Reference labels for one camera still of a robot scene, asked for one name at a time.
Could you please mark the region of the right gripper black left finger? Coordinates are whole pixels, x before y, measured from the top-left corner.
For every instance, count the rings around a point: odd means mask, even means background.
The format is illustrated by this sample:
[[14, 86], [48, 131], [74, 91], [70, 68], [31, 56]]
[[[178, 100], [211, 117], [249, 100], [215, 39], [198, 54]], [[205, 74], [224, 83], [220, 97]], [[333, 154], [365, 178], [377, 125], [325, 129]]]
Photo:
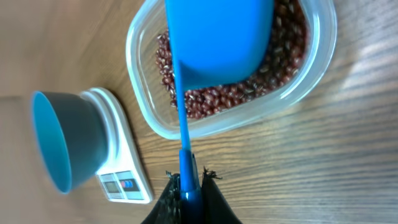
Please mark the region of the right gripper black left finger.
[[181, 224], [180, 174], [166, 174], [169, 182], [142, 224]]

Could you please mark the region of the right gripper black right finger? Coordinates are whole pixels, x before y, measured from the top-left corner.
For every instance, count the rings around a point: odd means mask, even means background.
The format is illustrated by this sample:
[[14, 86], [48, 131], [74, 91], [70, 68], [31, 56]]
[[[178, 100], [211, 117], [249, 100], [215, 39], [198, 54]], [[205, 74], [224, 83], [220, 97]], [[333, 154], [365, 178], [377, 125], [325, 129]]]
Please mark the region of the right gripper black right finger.
[[203, 168], [201, 194], [206, 224], [242, 224], [227, 203], [215, 179], [221, 179], [216, 172]]

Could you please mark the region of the blue plastic scoop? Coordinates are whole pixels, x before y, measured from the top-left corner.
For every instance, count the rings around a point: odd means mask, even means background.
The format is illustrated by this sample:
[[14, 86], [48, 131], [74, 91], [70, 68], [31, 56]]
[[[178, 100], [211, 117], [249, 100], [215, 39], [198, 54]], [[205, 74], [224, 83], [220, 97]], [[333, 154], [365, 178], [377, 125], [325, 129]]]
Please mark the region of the blue plastic scoop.
[[185, 91], [240, 82], [261, 64], [272, 28], [273, 0], [165, 0], [182, 148], [183, 223], [203, 223]]

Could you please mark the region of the white kitchen scale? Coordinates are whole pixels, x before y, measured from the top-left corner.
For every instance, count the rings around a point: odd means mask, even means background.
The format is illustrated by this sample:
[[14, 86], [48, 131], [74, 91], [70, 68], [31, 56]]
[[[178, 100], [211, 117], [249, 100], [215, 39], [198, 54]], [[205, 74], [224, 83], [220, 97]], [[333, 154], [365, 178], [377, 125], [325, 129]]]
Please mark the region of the white kitchen scale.
[[150, 203], [154, 196], [121, 104], [101, 87], [90, 88], [80, 96], [94, 105], [106, 131], [109, 154], [96, 172], [106, 198], [111, 202]]

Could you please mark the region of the blue bowl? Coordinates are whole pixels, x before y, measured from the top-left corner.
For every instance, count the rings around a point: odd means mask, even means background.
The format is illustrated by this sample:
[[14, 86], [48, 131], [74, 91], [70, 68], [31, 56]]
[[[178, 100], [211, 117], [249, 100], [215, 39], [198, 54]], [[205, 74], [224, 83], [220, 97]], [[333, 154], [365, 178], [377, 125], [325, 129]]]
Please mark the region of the blue bowl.
[[79, 187], [107, 161], [106, 129], [89, 101], [71, 93], [35, 91], [31, 113], [42, 159], [60, 193]]

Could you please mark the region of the red beans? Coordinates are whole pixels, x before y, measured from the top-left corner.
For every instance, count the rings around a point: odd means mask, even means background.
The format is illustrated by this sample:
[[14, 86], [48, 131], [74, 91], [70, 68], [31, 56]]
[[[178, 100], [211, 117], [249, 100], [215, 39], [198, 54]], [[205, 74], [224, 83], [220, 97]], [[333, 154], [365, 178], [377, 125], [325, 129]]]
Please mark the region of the red beans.
[[184, 93], [187, 118], [203, 119], [248, 103], [288, 84], [302, 67], [308, 25], [299, 0], [274, 0], [267, 50], [257, 70], [245, 80]]

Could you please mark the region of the clear plastic container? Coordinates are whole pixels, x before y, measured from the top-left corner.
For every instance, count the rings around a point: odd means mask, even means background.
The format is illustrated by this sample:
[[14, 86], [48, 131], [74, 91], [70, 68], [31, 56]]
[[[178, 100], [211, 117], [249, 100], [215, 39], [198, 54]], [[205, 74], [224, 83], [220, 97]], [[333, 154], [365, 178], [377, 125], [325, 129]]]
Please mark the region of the clear plastic container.
[[[216, 115], [188, 122], [190, 137], [200, 138], [251, 124], [283, 111], [306, 96], [321, 80], [332, 59], [337, 39], [337, 16], [332, 0], [300, 2], [309, 29], [301, 69], [283, 87]], [[170, 95], [160, 84], [156, 66], [156, 37], [167, 27], [163, 1], [145, 1], [129, 27], [126, 63], [141, 113], [147, 124], [166, 139], [179, 140], [180, 126]]]

